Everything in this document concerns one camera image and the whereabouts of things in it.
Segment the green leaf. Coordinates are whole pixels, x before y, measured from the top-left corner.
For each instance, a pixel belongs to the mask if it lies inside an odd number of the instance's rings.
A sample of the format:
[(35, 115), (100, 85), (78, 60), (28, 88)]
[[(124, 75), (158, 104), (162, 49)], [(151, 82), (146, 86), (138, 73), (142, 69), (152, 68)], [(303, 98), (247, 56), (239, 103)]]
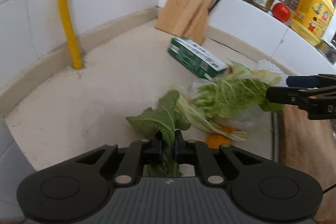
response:
[(179, 164), (173, 160), (175, 131), (186, 131), (191, 124), (176, 109), (179, 96), (177, 90), (170, 90), (159, 99), (155, 109), (149, 107), (138, 116), (126, 117), (132, 128), (143, 134), (146, 139), (154, 139), (158, 133), (162, 134), (163, 160), (161, 164), (145, 165), (144, 175), (146, 176), (181, 176)]

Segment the light green cabbage leaves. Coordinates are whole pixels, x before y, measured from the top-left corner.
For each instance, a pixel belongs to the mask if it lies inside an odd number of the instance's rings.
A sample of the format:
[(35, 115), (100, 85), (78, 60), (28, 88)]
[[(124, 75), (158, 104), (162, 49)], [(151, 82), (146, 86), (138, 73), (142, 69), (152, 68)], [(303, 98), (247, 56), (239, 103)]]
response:
[(266, 99), (267, 89), (280, 81), (278, 73), (237, 65), (212, 81), (200, 79), (188, 89), (180, 88), (176, 107), (199, 130), (245, 141), (245, 130), (254, 126), (262, 113), (282, 109), (281, 104)]

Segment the orange peel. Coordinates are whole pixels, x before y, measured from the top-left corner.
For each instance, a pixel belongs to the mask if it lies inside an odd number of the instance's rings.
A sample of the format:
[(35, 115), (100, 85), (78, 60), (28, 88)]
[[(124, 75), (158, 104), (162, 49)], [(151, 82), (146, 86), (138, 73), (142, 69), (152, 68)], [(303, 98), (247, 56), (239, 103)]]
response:
[(220, 134), (211, 134), (206, 139), (206, 144), (211, 149), (218, 149), (222, 144), (231, 145), (232, 141)]

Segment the steel bowl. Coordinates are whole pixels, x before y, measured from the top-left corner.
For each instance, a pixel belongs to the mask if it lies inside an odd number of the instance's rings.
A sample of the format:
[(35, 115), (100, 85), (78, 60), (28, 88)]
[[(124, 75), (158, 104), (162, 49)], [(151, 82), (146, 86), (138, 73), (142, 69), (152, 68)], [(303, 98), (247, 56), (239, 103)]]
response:
[(316, 46), (316, 48), (331, 64), (335, 64), (336, 62), (335, 46), (333, 46), (329, 42), (321, 40), (320, 43)]

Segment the wooden cutting board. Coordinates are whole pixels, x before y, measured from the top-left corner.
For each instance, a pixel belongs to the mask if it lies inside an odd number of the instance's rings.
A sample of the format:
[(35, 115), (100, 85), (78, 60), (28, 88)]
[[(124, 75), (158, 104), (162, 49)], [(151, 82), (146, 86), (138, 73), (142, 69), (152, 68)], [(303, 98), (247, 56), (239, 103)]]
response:
[(296, 106), (280, 114), (280, 162), (315, 178), (322, 189), (335, 184), (335, 135), (330, 120), (312, 121)]

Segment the green snack packet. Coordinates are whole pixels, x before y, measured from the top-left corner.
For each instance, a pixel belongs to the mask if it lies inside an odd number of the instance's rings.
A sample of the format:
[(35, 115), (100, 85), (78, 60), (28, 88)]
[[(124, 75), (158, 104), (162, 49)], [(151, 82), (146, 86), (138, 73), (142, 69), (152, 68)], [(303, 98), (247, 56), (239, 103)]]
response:
[(240, 65), (240, 66), (243, 67), (244, 69), (249, 69), (246, 65), (244, 65), (244, 64), (242, 64), (242, 63), (233, 61), (233, 60), (231, 60), (231, 59), (228, 59), (228, 61), (229, 61), (231, 67)]

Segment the red tomato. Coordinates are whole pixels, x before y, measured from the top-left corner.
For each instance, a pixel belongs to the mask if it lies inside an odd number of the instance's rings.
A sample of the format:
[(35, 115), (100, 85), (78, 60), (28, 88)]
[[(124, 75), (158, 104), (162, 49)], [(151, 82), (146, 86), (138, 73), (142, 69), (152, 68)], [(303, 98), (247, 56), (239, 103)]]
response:
[(272, 15), (274, 18), (283, 23), (287, 22), (291, 17), (289, 7), (283, 3), (277, 3), (274, 5), (272, 9)]

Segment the green white box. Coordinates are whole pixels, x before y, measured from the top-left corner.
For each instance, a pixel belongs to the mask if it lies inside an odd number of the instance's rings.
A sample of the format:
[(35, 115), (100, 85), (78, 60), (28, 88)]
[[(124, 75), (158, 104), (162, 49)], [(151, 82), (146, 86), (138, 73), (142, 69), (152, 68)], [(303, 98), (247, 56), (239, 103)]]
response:
[(229, 68), (212, 53), (187, 38), (172, 38), (167, 53), (200, 79), (212, 81)]

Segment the wooden knife block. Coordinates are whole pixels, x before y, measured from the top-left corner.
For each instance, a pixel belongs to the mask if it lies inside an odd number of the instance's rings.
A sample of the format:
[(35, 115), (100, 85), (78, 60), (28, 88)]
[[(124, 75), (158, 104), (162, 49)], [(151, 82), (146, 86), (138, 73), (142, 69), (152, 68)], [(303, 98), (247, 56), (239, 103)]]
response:
[(167, 0), (155, 28), (201, 45), (209, 26), (213, 0)]

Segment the yellow pipe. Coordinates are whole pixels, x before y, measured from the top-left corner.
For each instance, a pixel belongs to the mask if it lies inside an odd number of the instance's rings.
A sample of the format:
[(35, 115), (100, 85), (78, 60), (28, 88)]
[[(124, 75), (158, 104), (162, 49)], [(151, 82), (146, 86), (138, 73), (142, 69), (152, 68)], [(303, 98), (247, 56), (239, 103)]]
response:
[(79, 43), (76, 39), (74, 28), (70, 17), (68, 0), (58, 0), (58, 9), (62, 26), (67, 39), (67, 46), (70, 52), (72, 66), (74, 69), (82, 69), (83, 62), (80, 55)]

